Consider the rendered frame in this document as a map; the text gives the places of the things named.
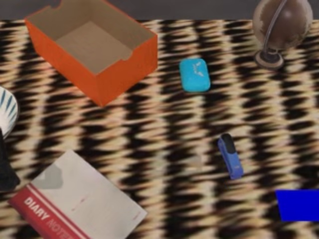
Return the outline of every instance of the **turquoise case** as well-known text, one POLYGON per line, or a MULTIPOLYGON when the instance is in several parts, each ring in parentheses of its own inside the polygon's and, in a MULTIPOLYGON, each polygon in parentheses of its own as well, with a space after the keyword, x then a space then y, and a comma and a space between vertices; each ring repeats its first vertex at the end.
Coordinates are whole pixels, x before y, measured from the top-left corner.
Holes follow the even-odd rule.
POLYGON ((184 59, 179 64, 181 84, 187 92, 205 92, 210 88, 206 62, 201 58, 184 59))

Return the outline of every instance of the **open box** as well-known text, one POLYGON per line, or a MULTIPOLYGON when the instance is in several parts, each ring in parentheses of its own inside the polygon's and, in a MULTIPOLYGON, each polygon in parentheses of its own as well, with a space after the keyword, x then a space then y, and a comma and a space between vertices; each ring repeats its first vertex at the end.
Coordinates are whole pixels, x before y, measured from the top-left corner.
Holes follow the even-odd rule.
POLYGON ((62 0, 25 23, 36 52, 100 106, 157 68, 157 35, 104 0, 62 0))

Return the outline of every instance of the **globe stand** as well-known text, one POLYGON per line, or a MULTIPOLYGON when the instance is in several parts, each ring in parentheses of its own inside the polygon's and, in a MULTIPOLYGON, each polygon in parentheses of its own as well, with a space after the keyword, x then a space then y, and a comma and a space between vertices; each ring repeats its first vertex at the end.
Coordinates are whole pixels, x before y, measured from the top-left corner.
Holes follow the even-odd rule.
POLYGON ((274 49, 257 51, 254 59, 259 67, 267 70, 278 70, 284 65, 283 57, 274 49))

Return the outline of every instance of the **gray background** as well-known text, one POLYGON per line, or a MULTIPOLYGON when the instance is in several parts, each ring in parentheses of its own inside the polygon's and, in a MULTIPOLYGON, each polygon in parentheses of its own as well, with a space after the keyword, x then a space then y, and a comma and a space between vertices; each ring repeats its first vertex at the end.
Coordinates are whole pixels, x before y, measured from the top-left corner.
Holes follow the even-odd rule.
MULTIPOLYGON (((0 0, 0 19, 23 19, 59 0, 0 0)), ((259 0, 109 0, 135 19, 251 19, 259 0)), ((319 0, 309 0, 319 18, 319 0)))

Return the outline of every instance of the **globe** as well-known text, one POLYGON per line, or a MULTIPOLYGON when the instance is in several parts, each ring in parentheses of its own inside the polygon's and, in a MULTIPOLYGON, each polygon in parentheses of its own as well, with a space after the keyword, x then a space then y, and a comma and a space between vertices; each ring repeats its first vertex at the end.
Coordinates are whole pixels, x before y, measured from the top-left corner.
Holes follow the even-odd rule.
MULTIPOLYGON (((282 0, 261 0, 253 16, 253 31, 263 44, 270 22, 282 0)), ((287 0, 268 40, 268 48, 283 50, 299 45, 313 21, 308 0, 287 0)))

